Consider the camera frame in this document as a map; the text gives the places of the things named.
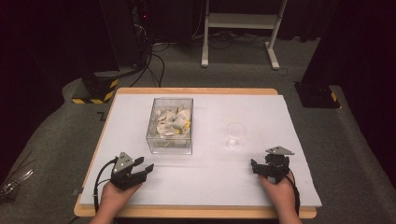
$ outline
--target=forearm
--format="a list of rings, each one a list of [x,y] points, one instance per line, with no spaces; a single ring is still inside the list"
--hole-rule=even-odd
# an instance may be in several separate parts
[[[113,221],[114,214],[111,209],[107,210],[105,208],[99,208],[95,217],[90,221],[90,224],[110,224]]]
[[[279,224],[301,224],[303,223],[298,217],[294,207],[283,207],[277,208],[277,215],[279,218]]]

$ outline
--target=wire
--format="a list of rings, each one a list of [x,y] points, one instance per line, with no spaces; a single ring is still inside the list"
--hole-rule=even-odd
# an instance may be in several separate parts
[[[75,222],[77,219],[79,219],[79,217],[74,217],[74,218],[71,219],[69,222],[67,222],[67,224],[72,224],[72,223]]]
[[[205,34],[201,34],[201,35],[196,35],[196,36],[193,36],[193,37],[191,38],[191,40],[197,40],[197,39],[201,39],[201,38],[203,38],[203,37],[204,37],[204,35],[205,35]]]
[[[169,49],[171,47],[171,43],[169,43],[169,42],[160,43],[160,44],[154,44],[154,46],[160,46],[160,45],[165,45],[165,44],[166,44],[166,47],[164,49],[157,49],[157,50],[153,50],[152,52],[161,52],[161,51],[164,51],[164,50]]]
[[[220,35],[220,36],[218,36],[218,37],[215,37],[218,41],[229,41],[229,44],[227,45],[227,46],[225,46],[225,47],[223,47],[223,48],[218,48],[218,47],[215,47],[215,46],[213,46],[213,45],[210,45],[210,44],[208,44],[208,46],[209,47],[211,47],[212,49],[227,49],[227,48],[229,48],[232,44],[233,44],[233,37],[232,36],[230,36],[230,35],[226,35],[226,36],[224,36],[224,35]]]
[[[149,65],[150,65],[150,63],[151,63],[151,58],[152,58],[152,56],[154,56],[154,57],[160,59],[160,60],[161,60],[161,63],[163,64],[163,70],[161,71],[160,80],[158,80],[158,78],[154,75],[154,73],[153,73],[153,72],[151,71],[151,69],[149,68]],[[142,71],[142,73],[141,73],[140,76],[137,78],[137,80],[135,80],[134,83],[131,84],[130,87],[132,87],[134,84],[136,84],[137,81],[139,81],[139,79],[143,76],[143,74],[145,74],[146,70],[149,70],[149,71],[150,71],[151,77],[152,77],[153,82],[154,82],[154,86],[157,87],[156,84],[155,84],[155,81],[158,82],[158,87],[161,87],[161,86],[162,86],[162,82],[163,82],[163,73],[164,73],[164,70],[165,70],[165,63],[164,63],[163,59],[162,59],[160,56],[158,56],[157,54],[153,54],[152,51],[151,51],[151,52],[150,52],[150,55],[149,55],[148,63],[146,64],[145,69]]]
[[[199,15],[199,21],[198,21],[197,29],[195,30],[195,33],[192,35],[191,38],[193,38],[198,33],[199,27],[201,25],[202,14],[203,14],[202,12],[203,11],[204,11],[204,0],[201,1],[201,14]]]
[[[102,180],[101,182],[98,183],[98,186],[101,185],[102,183],[109,181],[110,179]]]
[[[270,38],[271,36],[266,36],[263,39],[259,39],[259,35],[256,35],[252,40],[236,40],[234,41],[234,43],[238,43],[238,44],[256,44],[256,43],[260,43],[263,41],[266,41],[268,38]]]
[[[157,57],[158,59],[161,60],[161,63],[163,63],[163,70],[161,71],[160,81],[158,82],[158,87],[161,87],[162,82],[163,82],[163,72],[165,70],[165,63],[163,62],[163,59],[160,56],[158,56],[157,54],[151,54],[151,55],[154,57]]]
[[[139,81],[139,79],[143,76],[143,74],[145,74],[146,70],[149,68],[150,62],[151,62],[151,53],[149,55],[148,63],[146,64],[145,69],[143,69],[143,71],[140,73],[140,76],[137,78],[137,80],[135,80],[134,83],[132,83],[131,86],[129,86],[129,87],[132,87],[134,84],[136,84],[136,82]]]
[[[291,170],[291,169],[289,169],[290,170],[290,172],[291,172],[291,175],[293,176],[293,179],[294,179],[294,184],[293,184],[293,191],[294,191],[294,203],[295,203],[295,210],[296,210],[296,213],[297,213],[297,215],[299,215],[299,212],[300,212],[300,192],[298,191],[298,189],[297,189],[297,186],[296,186],[296,183],[295,183],[295,181],[296,181],[296,179],[295,179],[295,177],[294,177],[294,173],[293,173],[293,171]]]
[[[102,175],[102,172],[107,168],[108,165],[112,164],[112,163],[116,163],[117,160],[119,158],[116,157],[114,160],[109,161],[108,163],[106,163],[106,165],[104,165],[102,167],[102,169],[99,171],[98,176],[96,177],[96,181],[95,181],[95,185],[94,185],[94,189],[93,189],[93,202],[94,202],[94,206],[95,206],[95,213],[98,211],[99,209],[99,197],[98,197],[98,186],[99,186],[99,179],[100,176]]]
[[[144,32],[144,36],[147,36],[146,29],[143,28],[143,26],[135,24],[134,27],[137,27],[140,29],[138,36],[142,35],[142,31]]]

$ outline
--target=black curtain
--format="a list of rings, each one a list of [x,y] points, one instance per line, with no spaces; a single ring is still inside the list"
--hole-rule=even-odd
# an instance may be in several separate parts
[[[205,4],[192,0],[152,0],[151,3],[156,37],[189,45],[194,32],[192,14],[196,13],[199,23],[201,6]]]
[[[395,11],[394,1],[340,0],[302,80],[313,92],[332,84],[342,87],[361,132],[394,186]]]
[[[59,0],[0,2],[0,182],[35,129],[64,103],[64,85],[81,77],[64,19]]]
[[[278,37],[302,41],[322,37],[338,0],[289,0]]]

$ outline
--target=yellow and black hazard tape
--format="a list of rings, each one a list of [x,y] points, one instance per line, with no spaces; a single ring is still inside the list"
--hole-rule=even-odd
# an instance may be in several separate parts
[[[103,99],[99,99],[96,97],[73,97],[72,101],[74,104],[77,105],[84,105],[84,104],[96,104],[96,105],[100,105],[100,104],[106,104],[108,103],[108,101],[111,99],[111,97],[114,94],[114,90],[116,89],[117,83],[119,82],[118,79],[112,81],[110,83],[109,89],[107,90],[107,94],[105,95],[105,97],[103,97]]]

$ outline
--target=table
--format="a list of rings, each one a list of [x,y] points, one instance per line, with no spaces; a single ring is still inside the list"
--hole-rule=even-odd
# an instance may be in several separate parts
[[[108,144],[108,136],[109,134],[106,132],[111,129],[111,121],[114,122],[115,119],[115,106],[117,103],[125,98],[125,96],[135,96],[135,95],[220,95],[226,96],[231,95],[232,97],[236,96],[261,96],[261,95],[272,95],[277,96],[277,92],[273,89],[216,89],[216,88],[120,88],[116,93],[116,97],[112,103],[110,108],[109,115],[107,116],[105,127],[102,131],[101,137],[98,142],[98,146],[93,154],[92,162],[87,173],[87,176],[83,183],[83,188],[88,189],[92,182],[89,181],[90,173],[92,169],[95,168],[95,162],[99,160],[99,157],[104,154],[101,152],[102,147]],[[119,156],[120,152],[115,150],[114,156]],[[143,187],[149,188],[155,186],[155,184],[159,184],[158,178],[155,177],[155,172],[160,172],[161,169],[158,167],[154,167],[154,171],[148,175],[148,183],[146,183]],[[142,188],[137,192],[142,194],[144,191]],[[140,200],[139,195],[134,195],[133,199]],[[93,217],[94,216],[94,208],[93,203],[84,203],[82,198],[82,194],[78,195],[78,201],[75,206],[75,214],[79,217]],[[300,217],[301,218],[312,218],[317,214],[316,206],[302,206],[300,209]],[[271,205],[268,206],[258,206],[258,205],[195,205],[195,204],[128,204],[119,214],[119,217],[195,217],[195,218],[274,218],[276,217],[276,211]]]
[[[279,70],[280,66],[274,52],[274,44],[277,32],[280,27],[280,23],[282,22],[283,12],[285,11],[287,3],[288,0],[281,0],[280,8],[276,15],[258,15],[237,13],[210,13],[209,0],[206,0],[204,44],[201,61],[202,67],[208,67],[209,65],[209,28],[224,27],[272,30],[270,41],[265,42],[265,49],[267,50],[268,57],[270,58],[273,69]]]

